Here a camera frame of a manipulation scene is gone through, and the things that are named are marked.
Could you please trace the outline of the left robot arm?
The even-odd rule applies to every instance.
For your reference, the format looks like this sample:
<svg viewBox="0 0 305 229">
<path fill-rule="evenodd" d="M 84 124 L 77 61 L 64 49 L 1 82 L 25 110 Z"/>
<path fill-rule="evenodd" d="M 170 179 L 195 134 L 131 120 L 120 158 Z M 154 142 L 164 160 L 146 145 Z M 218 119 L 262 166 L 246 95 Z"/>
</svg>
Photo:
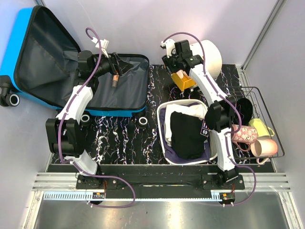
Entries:
<svg viewBox="0 0 305 229">
<path fill-rule="evenodd" d="M 62 164 L 73 165 L 78 171 L 78 181 L 93 189 L 107 186 L 108 177 L 85 150 L 81 125 L 90 120 L 85 110 L 98 88 L 100 76 L 111 74 L 115 80 L 133 68 L 117 53 L 108 54 L 100 50 L 98 55 L 91 51 L 81 51 L 77 55 L 78 83 L 73 87 L 66 105 L 53 119 L 46 122 L 49 147 L 57 154 Z"/>
</svg>

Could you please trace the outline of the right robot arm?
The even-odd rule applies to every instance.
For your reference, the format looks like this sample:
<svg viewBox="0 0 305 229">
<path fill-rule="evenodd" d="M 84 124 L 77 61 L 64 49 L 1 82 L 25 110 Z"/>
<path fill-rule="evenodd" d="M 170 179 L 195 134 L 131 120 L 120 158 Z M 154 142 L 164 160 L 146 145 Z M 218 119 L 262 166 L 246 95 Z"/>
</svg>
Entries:
<svg viewBox="0 0 305 229">
<path fill-rule="evenodd" d="M 232 123 L 239 112 L 235 100 L 223 92 L 215 79 L 222 68 L 222 57 L 214 43 L 204 40 L 190 44 L 188 40 L 172 39 L 161 42 L 166 50 L 162 61 L 173 82 L 181 91 L 199 87 L 208 103 L 205 124 L 217 153 L 220 172 L 215 176 L 218 187 L 229 188 L 239 173 L 234 164 L 232 147 Z"/>
</svg>

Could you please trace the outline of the white rectangular tube box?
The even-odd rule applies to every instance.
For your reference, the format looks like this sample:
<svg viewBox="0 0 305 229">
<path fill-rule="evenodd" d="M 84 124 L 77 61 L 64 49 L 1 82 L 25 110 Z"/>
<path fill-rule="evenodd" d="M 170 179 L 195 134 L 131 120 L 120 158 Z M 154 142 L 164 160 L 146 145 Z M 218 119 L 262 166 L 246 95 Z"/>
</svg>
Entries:
<svg viewBox="0 0 305 229">
<path fill-rule="evenodd" d="M 187 75 L 187 73 L 183 70 L 179 70 L 176 72 L 176 74 L 179 76 L 180 79 L 186 77 L 187 79 L 189 78 L 189 76 Z"/>
</svg>

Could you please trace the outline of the blue fish-print suitcase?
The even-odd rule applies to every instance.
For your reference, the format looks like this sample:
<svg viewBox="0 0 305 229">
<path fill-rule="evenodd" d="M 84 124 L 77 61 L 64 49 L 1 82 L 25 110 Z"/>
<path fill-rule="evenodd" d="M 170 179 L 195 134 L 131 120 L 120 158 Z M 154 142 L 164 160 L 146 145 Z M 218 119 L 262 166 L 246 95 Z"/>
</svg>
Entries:
<svg viewBox="0 0 305 229">
<path fill-rule="evenodd" d="M 46 7 L 21 9 L 15 19 L 0 67 L 0 104 L 18 106 L 22 96 L 61 110 L 78 83 L 78 43 Z M 141 54 L 118 54 L 133 65 L 112 87 L 113 76 L 98 78 L 86 111 L 93 116 L 144 115 L 149 59 Z"/>
</svg>

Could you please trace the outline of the cream cylindrical drawer box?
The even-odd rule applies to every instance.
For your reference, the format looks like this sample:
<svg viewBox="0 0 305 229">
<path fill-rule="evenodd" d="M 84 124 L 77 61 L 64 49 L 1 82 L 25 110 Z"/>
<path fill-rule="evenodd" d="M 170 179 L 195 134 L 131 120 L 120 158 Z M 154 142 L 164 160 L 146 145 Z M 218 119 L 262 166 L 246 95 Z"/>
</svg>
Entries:
<svg viewBox="0 0 305 229">
<path fill-rule="evenodd" d="M 211 77 L 216 80 L 220 71 L 222 69 L 222 57 L 220 51 L 214 43 L 209 40 L 201 41 L 201 44 L 204 49 L 205 56 L 203 57 L 202 49 L 199 43 L 194 43 L 190 45 L 190 48 L 193 54 L 199 54 L 205 60 L 206 70 L 209 72 Z M 183 92 L 185 89 L 190 88 L 191 90 L 197 87 L 197 83 L 190 77 L 180 79 L 176 73 L 171 74 L 173 82 L 178 86 L 178 88 Z"/>
</svg>

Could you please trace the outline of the black cloth garment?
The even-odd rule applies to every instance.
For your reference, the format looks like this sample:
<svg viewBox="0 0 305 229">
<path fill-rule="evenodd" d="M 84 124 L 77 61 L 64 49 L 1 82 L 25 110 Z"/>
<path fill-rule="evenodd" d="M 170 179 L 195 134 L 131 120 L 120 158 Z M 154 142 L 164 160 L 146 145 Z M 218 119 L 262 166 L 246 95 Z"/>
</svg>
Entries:
<svg viewBox="0 0 305 229">
<path fill-rule="evenodd" d="M 196 116 L 179 112 L 171 114 L 171 145 L 179 158 L 191 160 L 203 156 L 207 136 L 201 134 L 202 124 L 203 120 Z"/>
</svg>

